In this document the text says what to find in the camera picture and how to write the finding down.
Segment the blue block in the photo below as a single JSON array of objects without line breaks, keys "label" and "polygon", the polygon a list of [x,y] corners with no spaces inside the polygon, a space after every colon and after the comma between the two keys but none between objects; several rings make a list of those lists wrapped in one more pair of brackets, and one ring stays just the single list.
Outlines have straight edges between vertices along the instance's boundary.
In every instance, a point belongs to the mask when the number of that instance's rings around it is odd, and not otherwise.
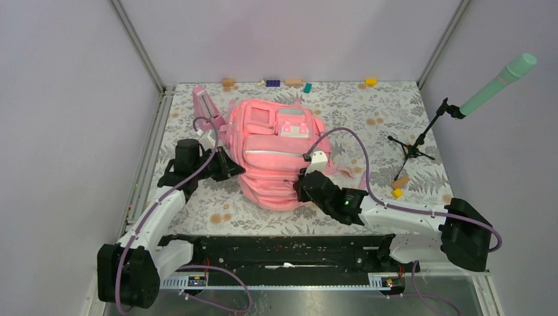
[{"label": "blue block", "polygon": [[279,80],[265,80],[266,87],[279,87],[281,86],[281,81]]},{"label": "blue block", "polygon": [[304,86],[304,93],[310,93],[310,89],[312,89],[312,84],[306,84],[306,86]]}]

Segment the microphone stand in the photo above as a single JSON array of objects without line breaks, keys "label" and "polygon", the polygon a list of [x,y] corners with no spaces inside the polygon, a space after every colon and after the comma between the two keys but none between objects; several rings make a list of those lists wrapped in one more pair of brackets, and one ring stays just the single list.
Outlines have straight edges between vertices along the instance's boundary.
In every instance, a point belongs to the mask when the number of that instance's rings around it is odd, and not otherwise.
[{"label": "microphone stand", "polygon": [[445,98],[442,101],[442,105],[440,105],[440,107],[438,107],[438,110],[436,110],[436,116],[432,119],[430,124],[424,130],[424,132],[422,132],[420,135],[418,135],[417,140],[415,140],[415,143],[413,145],[404,144],[404,143],[400,142],[399,140],[397,140],[397,139],[395,139],[391,136],[388,136],[389,140],[391,140],[392,142],[396,142],[399,145],[401,145],[401,149],[403,150],[403,153],[405,154],[405,159],[403,160],[403,165],[401,166],[399,172],[397,172],[393,181],[396,181],[399,178],[399,174],[401,174],[401,171],[403,170],[403,167],[405,166],[405,163],[407,163],[409,158],[426,157],[430,160],[436,160],[436,158],[421,152],[419,150],[419,145],[424,145],[424,139],[426,138],[426,133],[428,133],[428,131],[432,128],[432,126],[437,121],[437,119],[440,116],[444,115],[445,113],[448,113],[449,115],[451,115],[451,117],[456,118],[456,119],[461,120],[461,119],[465,118],[465,115],[461,114],[461,112],[459,111],[459,107],[456,106],[456,105],[447,104],[447,98]]}]

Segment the white wall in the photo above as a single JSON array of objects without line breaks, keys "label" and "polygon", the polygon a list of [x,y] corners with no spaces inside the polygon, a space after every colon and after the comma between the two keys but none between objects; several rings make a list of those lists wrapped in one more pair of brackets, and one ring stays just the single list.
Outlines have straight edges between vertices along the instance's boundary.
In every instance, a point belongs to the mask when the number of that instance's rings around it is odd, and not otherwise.
[{"label": "white wall", "polygon": [[2,1],[0,315],[79,315],[156,102],[108,1]]},{"label": "white wall", "polygon": [[489,258],[506,316],[555,315],[558,293],[558,1],[474,1],[423,89],[431,115],[461,105],[521,53],[523,79],[463,121],[434,128],[455,195],[502,233]]},{"label": "white wall", "polygon": [[459,0],[124,0],[166,84],[418,80]]}]

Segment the floral tablecloth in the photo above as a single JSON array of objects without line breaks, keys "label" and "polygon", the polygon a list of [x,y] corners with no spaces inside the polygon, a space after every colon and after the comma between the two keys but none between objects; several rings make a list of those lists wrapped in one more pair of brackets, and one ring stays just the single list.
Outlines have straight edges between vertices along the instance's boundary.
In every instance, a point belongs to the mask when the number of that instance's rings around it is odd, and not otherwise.
[{"label": "floral tablecloth", "polygon": [[[231,99],[259,98],[292,104],[303,100],[302,106],[320,117],[328,128],[346,126],[364,141],[370,155],[370,184],[379,197],[391,197],[390,184],[403,162],[401,147],[387,140],[392,135],[402,142],[414,142],[428,124],[420,92],[414,82],[379,82],[368,88],[358,82],[315,82],[310,93],[302,88],[281,86],[266,88],[257,83],[240,83],[232,88],[221,84],[178,84],[166,123],[163,142],[157,157],[155,174],[148,201],[153,198],[157,180],[169,159],[174,157],[178,140],[197,138],[191,128],[193,120],[192,89],[204,86],[221,113]],[[332,158],[340,167],[350,168],[355,177],[346,174],[331,176],[340,187],[359,185],[365,160],[353,137],[345,132],[330,136]],[[403,188],[403,201],[417,203],[448,203],[451,188],[442,165],[434,137],[429,134],[421,147],[436,160],[421,157],[410,160],[403,169],[411,181]],[[389,234],[403,232],[386,226],[345,226],[323,214],[315,205],[292,212],[261,209],[242,195],[236,179],[224,182],[204,180],[188,204],[168,227],[169,234],[193,235],[295,235],[295,234]]]}]

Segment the green cylinder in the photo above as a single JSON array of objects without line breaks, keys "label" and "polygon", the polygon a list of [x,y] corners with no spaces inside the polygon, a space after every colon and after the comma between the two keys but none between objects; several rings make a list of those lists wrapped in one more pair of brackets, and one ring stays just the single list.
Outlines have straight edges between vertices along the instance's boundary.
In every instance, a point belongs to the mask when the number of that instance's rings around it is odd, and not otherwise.
[{"label": "green cylinder", "polygon": [[496,78],[488,82],[486,86],[465,102],[459,108],[459,111],[463,115],[471,114],[508,84],[517,81],[519,78],[527,74],[527,72],[529,72],[529,70],[531,70],[536,64],[537,58],[529,53],[525,53],[520,57],[517,57],[507,64],[498,76],[496,76]]}]

